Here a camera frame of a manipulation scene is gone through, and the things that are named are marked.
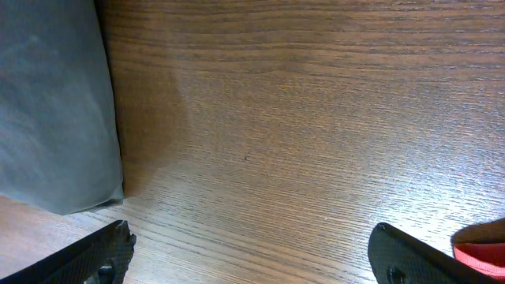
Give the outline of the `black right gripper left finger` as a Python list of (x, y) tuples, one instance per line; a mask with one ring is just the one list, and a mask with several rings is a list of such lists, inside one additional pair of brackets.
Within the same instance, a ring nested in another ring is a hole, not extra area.
[(1, 279), (1, 284), (122, 284), (137, 236), (118, 220)]

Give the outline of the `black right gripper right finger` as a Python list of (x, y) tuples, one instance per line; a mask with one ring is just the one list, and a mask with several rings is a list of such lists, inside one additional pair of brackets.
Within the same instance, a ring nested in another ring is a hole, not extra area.
[(379, 284), (499, 284), (385, 222), (370, 234), (368, 261)]

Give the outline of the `grey shorts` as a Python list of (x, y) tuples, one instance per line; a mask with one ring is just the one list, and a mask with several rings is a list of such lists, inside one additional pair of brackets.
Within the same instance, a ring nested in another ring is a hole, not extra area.
[(122, 182), (94, 2), (1, 0), (1, 194), (69, 215), (120, 204)]

